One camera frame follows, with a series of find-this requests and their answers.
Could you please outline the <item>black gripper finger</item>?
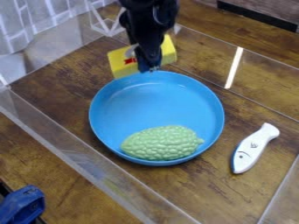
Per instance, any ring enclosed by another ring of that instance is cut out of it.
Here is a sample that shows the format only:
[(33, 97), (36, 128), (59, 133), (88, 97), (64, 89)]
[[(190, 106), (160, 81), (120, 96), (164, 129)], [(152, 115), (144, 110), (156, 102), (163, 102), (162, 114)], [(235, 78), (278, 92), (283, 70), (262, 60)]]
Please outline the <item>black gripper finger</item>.
[(162, 47), (143, 49), (139, 45), (135, 49), (135, 56), (140, 73), (152, 72), (160, 69), (163, 60)]

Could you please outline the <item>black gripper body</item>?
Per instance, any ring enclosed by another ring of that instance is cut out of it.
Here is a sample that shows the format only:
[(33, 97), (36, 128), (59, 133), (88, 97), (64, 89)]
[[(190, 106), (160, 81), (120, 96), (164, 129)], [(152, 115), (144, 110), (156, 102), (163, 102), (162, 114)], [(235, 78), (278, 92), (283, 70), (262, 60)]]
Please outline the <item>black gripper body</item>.
[(126, 8), (119, 22), (130, 41), (143, 50), (158, 50), (166, 32), (174, 27), (179, 0), (119, 0)]

